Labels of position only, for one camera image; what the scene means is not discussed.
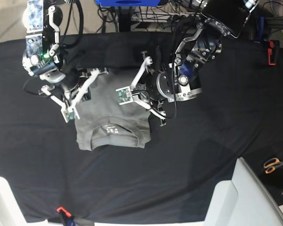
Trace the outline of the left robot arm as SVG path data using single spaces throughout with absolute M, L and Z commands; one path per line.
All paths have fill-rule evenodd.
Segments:
M 196 98 L 202 92 L 201 68 L 221 53 L 223 36 L 238 38 L 257 5 L 257 0 L 209 0 L 198 21 L 187 19 L 184 24 L 195 22 L 196 32 L 173 42 L 170 78 L 157 73 L 146 83 L 151 100 L 171 103 Z

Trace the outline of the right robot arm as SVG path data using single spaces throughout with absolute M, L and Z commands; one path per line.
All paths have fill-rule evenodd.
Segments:
M 77 47 L 83 36 L 83 9 L 80 1 L 66 1 L 70 7 L 77 6 L 79 32 L 75 41 L 66 44 L 66 35 L 60 33 L 63 13 L 59 7 L 63 0 L 29 0 L 23 14 L 26 49 L 22 66 L 33 78 L 50 83 L 49 95 L 61 95 L 61 100 L 70 103 L 83 85 L 83 69 L 77 69 L 83 52 L 69 58 L 68 51 Z

